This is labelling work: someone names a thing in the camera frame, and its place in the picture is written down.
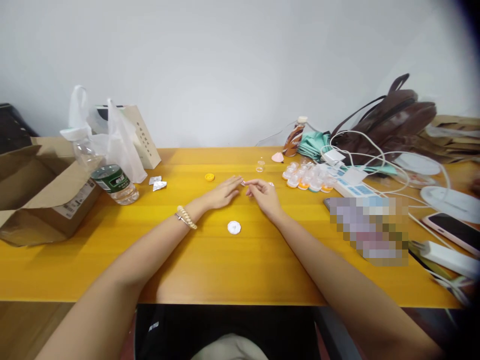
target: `foil wrapper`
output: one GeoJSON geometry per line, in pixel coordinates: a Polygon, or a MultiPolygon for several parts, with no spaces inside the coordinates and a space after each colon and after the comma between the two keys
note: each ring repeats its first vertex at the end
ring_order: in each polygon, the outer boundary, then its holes
{"type": "Polygon", "coordinates": [[[150,180],[148,181],[148,185],[153,185],[157,181],[162,181],[161,176],[152,176],[150,180]]]}
{"type": "Polygon", "coordinates": [[[167,186],[167,182],[166,181],[155,181],[153,183],[153,191],[157,191],[157,190],[160,190],[160,189],[163,189],[164,187],[167,186]]]}

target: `beaded bracelet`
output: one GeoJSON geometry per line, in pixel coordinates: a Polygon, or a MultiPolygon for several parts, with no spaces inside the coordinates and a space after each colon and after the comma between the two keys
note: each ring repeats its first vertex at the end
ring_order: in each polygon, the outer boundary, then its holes
{"type": "Polygon", "coordinates": [[[182,220],[193,230],[197,229],[197,225],[195,225],[192,219],[190,219],[189,213],[183,208],[183,206],[179,205],[176,210],[180,213],[180,215],[178,215],[177,213],[175,214],[178,220],[182,220]]]}

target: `hand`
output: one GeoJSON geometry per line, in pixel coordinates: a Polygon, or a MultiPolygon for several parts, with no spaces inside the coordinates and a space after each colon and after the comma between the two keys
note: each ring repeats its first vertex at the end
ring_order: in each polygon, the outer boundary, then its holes
{"type": "Polygon", "coordinates": [[[237,187],[242,181],[243,178],[241,176],[232,176],[212,191],[200,197],[200,200],[206,206],[207,210],[223,208],[230,204],[232,199],[239,194],[237,187]]]}
{"type": "Polygon", "coordinates": [[[246,195],[255,197],[258,206],[269,218],[280,215],[283,212],[274,186],[260,179],[246,181],[245,185],[248,185],[246,195]]]}

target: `bottle cap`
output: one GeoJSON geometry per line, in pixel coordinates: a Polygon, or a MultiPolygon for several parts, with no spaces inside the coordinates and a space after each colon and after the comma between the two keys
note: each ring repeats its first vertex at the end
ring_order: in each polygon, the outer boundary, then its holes
{"type": "Polygon", "coordinates": [[[89,129],[87,127],[71,127],[60,130],[60,134],[68,141],[79,141],[89,136],[89,129]]]}

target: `plastic bottle cap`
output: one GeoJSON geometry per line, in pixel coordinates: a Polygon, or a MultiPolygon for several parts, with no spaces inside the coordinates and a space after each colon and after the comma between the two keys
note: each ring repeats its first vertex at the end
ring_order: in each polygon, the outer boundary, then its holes
{"type": "Polygon", "coordinates": [[[228,232],[232,235],[237,235],[241,229],[242,227],[238,221],[230,221],[228,223],[228,232]]]}
{"type": "Polygon", "coordinates": [[[89,136],[89,129],[87,127],[71,127],[60,130],[60,134],[68,141],[79,141],[89,136]]]}

